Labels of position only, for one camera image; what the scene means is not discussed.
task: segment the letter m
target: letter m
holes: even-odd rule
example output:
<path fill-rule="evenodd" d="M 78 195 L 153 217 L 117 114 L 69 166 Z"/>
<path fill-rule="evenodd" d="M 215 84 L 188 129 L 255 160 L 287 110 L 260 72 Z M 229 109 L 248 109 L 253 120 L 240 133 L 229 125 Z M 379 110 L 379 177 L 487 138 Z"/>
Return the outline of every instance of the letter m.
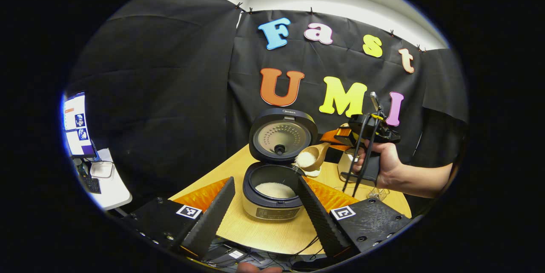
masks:
<path fill-rule="evenodd" d="M 335 102 L 339 115 L 344 112 L 348 105 L 350 105 L 350 108 L 346 111 L 346 116 L 350 118 L 353 114 L 361 114 L 364 94 L 367 90 L 366 85 L 354 83 L 348 92 L 344 92 L 344 87 L 337 77 L 326 76 L 324 77 L 324 81 L 327 85 L 327 90 L 325 91 L 324 104 L 319 108 L 320 112 L 333 114 L 335 112 L 333 102 Z"/>

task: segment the rice cooker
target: rice cooker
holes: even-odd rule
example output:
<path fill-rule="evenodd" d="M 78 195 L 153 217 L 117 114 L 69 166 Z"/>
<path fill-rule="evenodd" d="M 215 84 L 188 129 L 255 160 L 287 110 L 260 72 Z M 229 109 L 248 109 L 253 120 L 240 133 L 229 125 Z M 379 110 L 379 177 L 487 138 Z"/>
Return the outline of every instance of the rice cooker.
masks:
<path fill-rule="evenodd" d="M 255 187 L 267 182 L 284 184 L 297 191 L 298 178 L 305 173 L 292 163 L 313 145 L 318 128 L 311 116 L 298 110 L 271 108 L 259 114 L 250 129 L 249 147 L 253 163 L 243 182 L 243 207 L 251 216 L 267 220 L 289 220 L 302 210 L 299 196 L 276 198 Z"/>

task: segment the monitor screen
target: monitor screen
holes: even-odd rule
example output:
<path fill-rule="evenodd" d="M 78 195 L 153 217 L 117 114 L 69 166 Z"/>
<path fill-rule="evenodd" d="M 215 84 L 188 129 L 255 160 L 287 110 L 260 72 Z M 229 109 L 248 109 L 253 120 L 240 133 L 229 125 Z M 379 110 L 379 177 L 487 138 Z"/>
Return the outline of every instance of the monitor screen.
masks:
<path fill-rule="evenodd" d="M 72 157 L 96 157 L 87 126 L 84 92 L 71 95 L 64 102 L 64 133 Z"/>

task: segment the human hand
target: human hand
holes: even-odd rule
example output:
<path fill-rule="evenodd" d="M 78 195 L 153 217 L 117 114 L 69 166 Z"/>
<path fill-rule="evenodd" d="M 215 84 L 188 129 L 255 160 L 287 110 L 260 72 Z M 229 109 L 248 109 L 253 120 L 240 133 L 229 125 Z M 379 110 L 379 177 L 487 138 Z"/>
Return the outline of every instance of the human hand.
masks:
<path fill-rule="evenodd" d="M 259 268 L 251 263 L 239 263 L 236 273 L 282 273 L 281 267 L 267 267 L 259 271 Z"/>
<path fill-rule="evenodd" d="M 368 147 L 369 140 L 364 140 L 364 144 Z M 396 173 L 403 166 L 403 163 L 401 163 L 397 156 L 396 146 L 394 143 L 373 143 L 372 151 L 380 153 L 380 170 L 378 178 L 376 178 L 376 187 L 380 189 L 388 188 L 393 183 L 393 179 L 396 178 Z M 352 172 L 356 174 L 361 171 L 361 167 L 364 164 L 365 149 L 360 147 L 358 155 L 360 157 L 352 167 Z"/>

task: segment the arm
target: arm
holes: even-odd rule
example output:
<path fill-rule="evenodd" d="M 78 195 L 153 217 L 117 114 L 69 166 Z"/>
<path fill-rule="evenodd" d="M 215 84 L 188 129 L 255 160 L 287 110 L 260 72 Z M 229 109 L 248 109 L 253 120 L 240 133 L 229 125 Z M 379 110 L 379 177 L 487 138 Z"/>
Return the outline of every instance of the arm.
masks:
<path fill-rule="evenodd" d="M 380 153 L 380 172 L 376 187 L 390 189 L 425 198 L 434 198 L 448 182 L 452 163 L 439 168 L 407 166 L 399 161 L 393 143 L 373 143 L 374 152 Z M 365 158 L 364 149 L 358 151 L 360 158 L 354 164 L 353 172 L 359 172 Z"/>

